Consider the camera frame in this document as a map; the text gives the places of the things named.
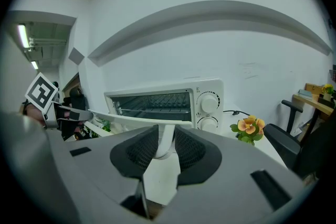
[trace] black chair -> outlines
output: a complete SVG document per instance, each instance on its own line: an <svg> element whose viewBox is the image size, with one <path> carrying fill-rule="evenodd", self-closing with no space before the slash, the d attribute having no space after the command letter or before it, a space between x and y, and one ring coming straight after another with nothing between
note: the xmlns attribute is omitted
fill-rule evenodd
<svg viewBox="0 0 336 224"><path fill-rule="evenodd" d="M267 124L264 128L265 137L279 153L286 166L301 178L313 172L321 174L330 151L335 145L336 110L301 145L289 133L296 111L302 113L302 108L286 100L281 103L291 108L287 131L274 124Z"/></svg>

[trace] ceiling light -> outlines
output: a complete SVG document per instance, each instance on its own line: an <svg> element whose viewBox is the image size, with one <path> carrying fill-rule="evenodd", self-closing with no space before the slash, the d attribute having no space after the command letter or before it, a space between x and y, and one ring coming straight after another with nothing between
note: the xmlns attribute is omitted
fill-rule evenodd
<svg viewBox="0 0 336 224"><path fill-rule="evenodd" d="M31 64L33 65L33 67L34 67L35 69L38 69L37 64L36 64L35 61L33 61Z"/></svg>
<svg viewBox="0 0 336 224"><path fill-rule="evenodd" d="M25 48L29 48L29 44L28 44L28 40L27 40L27 34L26 34L26 26L18 25L17 28L19 30L22 45Z"/></svg>

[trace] power cord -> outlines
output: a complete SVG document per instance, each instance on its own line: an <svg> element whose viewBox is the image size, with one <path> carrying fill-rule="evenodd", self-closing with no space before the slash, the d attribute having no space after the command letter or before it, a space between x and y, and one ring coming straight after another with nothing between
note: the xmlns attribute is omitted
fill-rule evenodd
<svg viewBox="0 0 336 224"><path fill-rule="evenodd" d="M245 115L250 116L250 114L247 114L247 113L245 113L245 112L243 112L243 111L239 111L239 110L224 110L223 113L224 113L224 112L233 112L233 114L232 114L233 116L234 116L234 115L238 115L239 113L242 113L242 114L245 114Z"/></svg>

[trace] ceiling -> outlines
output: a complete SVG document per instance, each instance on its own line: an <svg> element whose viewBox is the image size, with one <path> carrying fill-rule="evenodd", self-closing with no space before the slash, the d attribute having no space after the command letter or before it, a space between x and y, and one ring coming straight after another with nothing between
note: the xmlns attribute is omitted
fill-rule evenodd
<svg viewBox="0 0 336 224"><path fill-rule="evenodd" d="M30 51L22 45L17 29L19 24L26 26L28 42L29 38L34 40ZM7 25L7 30L28 61L36 61L38 68L44 69L59 66L71 26L40 22L13 22Z"/></svg>

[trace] chair armrest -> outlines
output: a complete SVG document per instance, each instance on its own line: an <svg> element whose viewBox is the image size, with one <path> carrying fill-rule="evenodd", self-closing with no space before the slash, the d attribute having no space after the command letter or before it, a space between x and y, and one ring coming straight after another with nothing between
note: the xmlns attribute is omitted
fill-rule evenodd
<svg viewBox="0 0 336 224"><path fill-rule="evenodd" d="M292 169L294 167L297 155L300 152L300 145L290 138L284 130L267 124L264 128L265 137L278 152L285 165Z"/></svg>
<svg viewBox="0 0 336 224"><path fill-rule="evenodd" d="M294 109L295 111L299 111L300 113L303 112L303 109L301 107L299 107L298 105L294 104L293 102L289 102L287 100L282 100L281 104L284 104L284 105L290 107L290 109Z"/></svg>

